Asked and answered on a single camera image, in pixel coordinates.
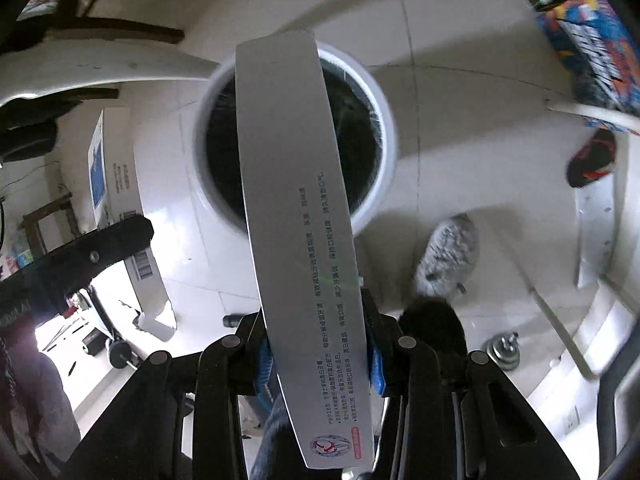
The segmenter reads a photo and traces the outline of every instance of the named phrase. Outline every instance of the black and red shoe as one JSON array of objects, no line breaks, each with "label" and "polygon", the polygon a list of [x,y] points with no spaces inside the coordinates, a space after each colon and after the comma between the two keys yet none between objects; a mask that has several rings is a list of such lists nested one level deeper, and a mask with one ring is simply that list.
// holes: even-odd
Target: black and red shoe
[{"label": "black and red shoe", "polygon": [[616,167],[616,137],[600,129],[566,167],[566,179],[571,187],[583,187],[611,173]]}]

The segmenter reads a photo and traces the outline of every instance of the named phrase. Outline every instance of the white cardboard box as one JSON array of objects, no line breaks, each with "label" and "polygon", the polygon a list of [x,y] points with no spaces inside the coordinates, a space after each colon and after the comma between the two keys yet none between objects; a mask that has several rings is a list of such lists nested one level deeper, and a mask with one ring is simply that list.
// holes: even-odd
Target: white cardboard box
[{"label": "white cardboard box", "polygon": [[[98,229],[135,213],[143,214],[129,137],[128,108],[105,108],[102,111],[89,146],[88,162]],[[163,341],[168,340],[175,333],[175,326],[167,326],[156,317],[171,310],[172,306],[151,248],[126,258],[124,262],[142,310],[138,326]]]},{"label": "white cardboard box", "polygon": [[238,141],[260,301],[306,466],[371,469],[369,373],[338,147],[309,32],[236,49]]}]

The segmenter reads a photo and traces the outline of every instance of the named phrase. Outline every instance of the fuzzy gray slipper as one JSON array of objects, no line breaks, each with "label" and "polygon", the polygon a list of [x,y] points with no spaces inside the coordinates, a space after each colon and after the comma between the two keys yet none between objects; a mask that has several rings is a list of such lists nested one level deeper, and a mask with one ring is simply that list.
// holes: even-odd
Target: fuzzy gray slipper
[{"label": "fuzzy gray slipper", "polygon": [[450,300],[478,262],[478,229],[466,214],[440,222],[412,280],[412,296]]}]

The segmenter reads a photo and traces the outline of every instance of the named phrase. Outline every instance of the bolt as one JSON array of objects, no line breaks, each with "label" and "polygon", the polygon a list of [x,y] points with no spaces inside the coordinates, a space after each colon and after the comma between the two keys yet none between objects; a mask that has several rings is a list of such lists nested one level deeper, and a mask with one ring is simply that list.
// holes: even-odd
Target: bolt
[{"label": "bolt", "polygon": [[222,338],[222,346],[225,348],[235,348],[240,344],[240,338],[237,335],[225,335]]},{"label": "bolt", "polygon": [[401,338],[398,339],[398,344],[402,348],[414,348],[417,343],[415,339],[410,335],[403,335]]},{"label": "bolt", "polygon": [[489,356],[484,352],[476,350],[475,352],[471,352],[471,360],[477,365],[485,365],[489,362]]},{"label": "bolt", "polygon": [[167,353],[163,352],[162,350],[159,350],[158,352],[153,352],[149,356],[149,360],[151,361],[151,364],[153,364],[153,365],[164,364],[168,358],[169,358],[169,356],[167,355]]}]

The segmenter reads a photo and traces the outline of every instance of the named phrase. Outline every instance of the white trash can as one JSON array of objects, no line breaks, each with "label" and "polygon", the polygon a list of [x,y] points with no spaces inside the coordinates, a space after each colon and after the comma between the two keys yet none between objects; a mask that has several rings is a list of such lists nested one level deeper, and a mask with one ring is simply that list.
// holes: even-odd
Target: white trash can
[{"label": "white trash can", "polygon": [[[393,178],[398,134],[375,79],[353,58],[318,43],[334,118],[353,235],[375,215]],[[194,122],[194,187],[203,206],[246,234],[236,129],[235,60],[214,72]]]}]

